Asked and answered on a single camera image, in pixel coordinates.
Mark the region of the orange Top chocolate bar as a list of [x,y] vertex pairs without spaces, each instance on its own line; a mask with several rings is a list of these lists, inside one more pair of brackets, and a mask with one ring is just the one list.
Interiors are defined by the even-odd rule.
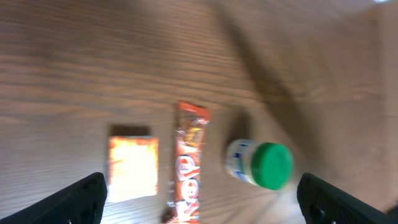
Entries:
[[162,223],[199,223],[199,189],[203,140],[210,112],[202,106],[179,101],[176,110],[173,179]]

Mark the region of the green-capped white bottle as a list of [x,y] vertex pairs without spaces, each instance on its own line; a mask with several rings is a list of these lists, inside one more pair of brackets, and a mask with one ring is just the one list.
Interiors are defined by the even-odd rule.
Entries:
[[228,174],[265,189],[281,189],[293,169],[292,153],[282,144],[237,139],[226,150]]

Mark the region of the small orange box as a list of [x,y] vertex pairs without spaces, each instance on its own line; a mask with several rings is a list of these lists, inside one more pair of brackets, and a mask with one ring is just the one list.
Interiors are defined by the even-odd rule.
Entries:
[[108,140],[108,201],[158,193],[159,139],[147,126],[115,124]]

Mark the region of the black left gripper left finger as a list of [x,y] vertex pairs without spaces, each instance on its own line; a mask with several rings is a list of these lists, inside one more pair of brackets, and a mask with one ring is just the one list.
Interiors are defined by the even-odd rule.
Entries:
[[1,219],[1,224],[100,224],[106,197],[104,175],[95,172]]

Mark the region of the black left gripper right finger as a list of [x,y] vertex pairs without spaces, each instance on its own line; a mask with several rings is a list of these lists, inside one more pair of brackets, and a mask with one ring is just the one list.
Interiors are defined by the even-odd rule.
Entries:
[[302,175],[298,184],[297,200],[307,223],[397,223],[396,218],[308,172]]

